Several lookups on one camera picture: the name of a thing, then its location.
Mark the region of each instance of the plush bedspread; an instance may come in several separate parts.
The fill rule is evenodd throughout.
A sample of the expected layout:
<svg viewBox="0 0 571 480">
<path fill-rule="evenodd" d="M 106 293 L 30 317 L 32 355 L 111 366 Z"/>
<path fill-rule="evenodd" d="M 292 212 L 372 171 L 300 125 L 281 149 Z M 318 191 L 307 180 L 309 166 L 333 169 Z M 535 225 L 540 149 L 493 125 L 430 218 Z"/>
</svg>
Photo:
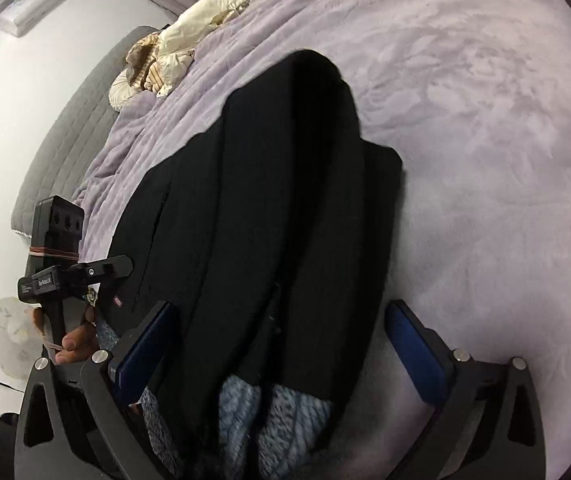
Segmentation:
<svg viewBox="0 0 571 480">
<path fill-rule="evenodd" d="M 106 255 L 149 168 L 205 130 L 232 89 L 301 48 L 339 67 L 363 136 L 405 162 L 386 297 L 405 299 L 451 348 L 527 359 L 548 478 L 558 478 L 571 462 L 571 10 L 563 0 L 252 0 L 202 42 L 169 97 L 144 92 L 121 113 L 76 196 L 86 210 L 82 257 Z M 342 468 L 384 478 L 427 416 L 379 327 L 335 441 Z"/>
</svg>

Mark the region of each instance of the bed sheet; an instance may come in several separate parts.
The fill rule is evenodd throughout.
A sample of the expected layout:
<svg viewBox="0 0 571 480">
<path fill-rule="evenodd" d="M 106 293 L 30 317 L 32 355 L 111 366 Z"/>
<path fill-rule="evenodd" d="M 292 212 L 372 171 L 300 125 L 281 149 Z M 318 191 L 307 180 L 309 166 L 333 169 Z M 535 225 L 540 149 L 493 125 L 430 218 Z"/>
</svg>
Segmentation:
<svg viewBox="0 0 571 480">
<path fill-rule="evenodd" d="M 168 98 L 115 123 L 76 201 L 82 258 L 105 257 L 149 168 L 204 131 L 230 91 L 312 48 L 350 85 L 367 140 L 405 162 L 386 298 L 451 347 L 524 356 L 548 479 L 571 463 L 571 10 L 564 0 L 252 0 L 208 36 Z M 385 478 L 429 411 L 381 327 L 337 432 L 342 470 Z"/>
</svg>

